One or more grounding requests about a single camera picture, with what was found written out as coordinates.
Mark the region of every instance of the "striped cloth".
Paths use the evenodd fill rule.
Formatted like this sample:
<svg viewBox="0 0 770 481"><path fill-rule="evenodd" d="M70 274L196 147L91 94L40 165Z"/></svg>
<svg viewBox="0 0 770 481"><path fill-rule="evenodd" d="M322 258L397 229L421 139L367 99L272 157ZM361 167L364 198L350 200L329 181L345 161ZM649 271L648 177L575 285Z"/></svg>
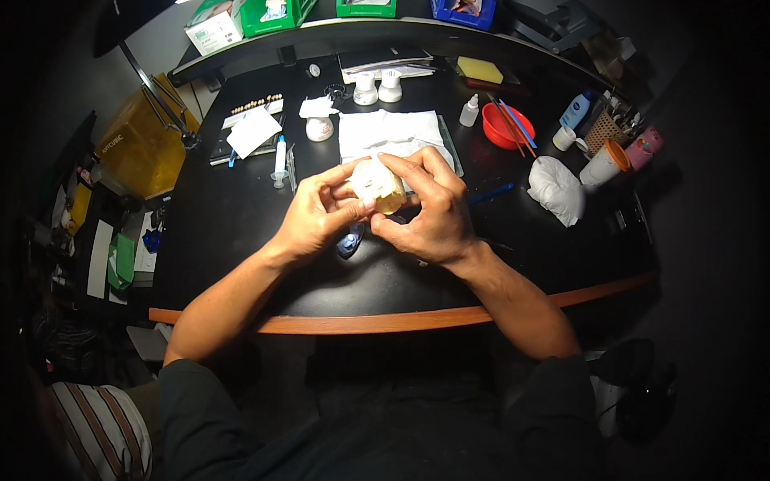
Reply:
<svg viewBox="0 0 770 481"><path fill-rule="evenodd" d="M71 382L56 382L48 389L67 436L66 459L83 479L149 479L149 432L125 392Z"/></svg>

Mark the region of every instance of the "orange lid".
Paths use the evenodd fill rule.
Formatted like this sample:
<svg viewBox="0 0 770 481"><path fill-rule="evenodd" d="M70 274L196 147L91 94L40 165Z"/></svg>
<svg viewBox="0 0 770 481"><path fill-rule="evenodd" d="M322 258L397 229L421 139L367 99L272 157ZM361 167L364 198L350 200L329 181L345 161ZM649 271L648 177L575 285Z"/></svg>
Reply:
<svg viewBox="0 0 770 481"><path fill-rule="evenodd" d="M604 147L607 147L607 152L610 152L612 158L615 159L615 163L621 168L623 172L631 168L631 161L628 159L628 155L625 150L612 139L604 140Z"/></svg>

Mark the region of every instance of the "person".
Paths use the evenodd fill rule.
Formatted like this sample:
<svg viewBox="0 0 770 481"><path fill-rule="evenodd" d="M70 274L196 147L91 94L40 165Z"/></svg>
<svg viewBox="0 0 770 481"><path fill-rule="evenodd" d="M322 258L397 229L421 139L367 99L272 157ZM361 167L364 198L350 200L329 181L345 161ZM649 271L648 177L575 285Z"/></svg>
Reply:
<svg viewBox="0 0 770 481"><path fill-rule="evenodd" d="M159 376L168 479L601 477L594 392L564 314L475 236L466 186L436 149L378 158L414 190L407 204L421 210L411 222L394 222L373 211L373 199L356 198L346 179L362 159L338 165L304 179L277 234L182 312ZM321 416L260 445L205 364L249 328L287 272L361 219L401 252L462 279L507 339L541 363L499 422L463 403L405 396Z"/></svg>
<svg viewBox="0 0 770 481"><path fill-rule="evenodd" d="M27 370L40 419L75 479L164 479L158 380L125 391L62 381L46 388Z"/></svg>

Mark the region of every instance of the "black sleeve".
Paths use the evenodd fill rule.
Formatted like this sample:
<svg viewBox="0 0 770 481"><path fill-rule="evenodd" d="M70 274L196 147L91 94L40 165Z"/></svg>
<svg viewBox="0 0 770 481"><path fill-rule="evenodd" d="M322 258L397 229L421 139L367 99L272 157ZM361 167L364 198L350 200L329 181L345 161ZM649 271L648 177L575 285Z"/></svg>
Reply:
<svg viewBox="0 0 770 481"><path fill-rule="evenodd" d="M160 371L167 479L234 479L256 447L213 372L188 359Z"/></svg>
<svg viewBox="0 0 770 481"><path fill-rule="evenodd" d="M504 417L518 459L532 479L601 479L604 441L594 390L580 356L537 366L525 394Z"/></svg>

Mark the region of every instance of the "blue box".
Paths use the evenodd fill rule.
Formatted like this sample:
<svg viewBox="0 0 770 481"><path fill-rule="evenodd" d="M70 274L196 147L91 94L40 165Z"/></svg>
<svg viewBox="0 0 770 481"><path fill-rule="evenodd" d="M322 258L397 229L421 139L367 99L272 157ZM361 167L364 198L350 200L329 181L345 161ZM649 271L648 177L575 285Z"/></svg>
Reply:
<svg viewBox="0 0 770 481"><path fill-rule="evenodd" d="M463 12L455 12L446 7L446 3L452 0L430 0L430 9L433 10L433 15L436 20L444 20L445 22L459 23L467 27L480 28L481 30L489 30L492 25L492 17L494 17L494 8L497 3L494 0L484 0L481 4L481 15L469 15Z"/></svg>

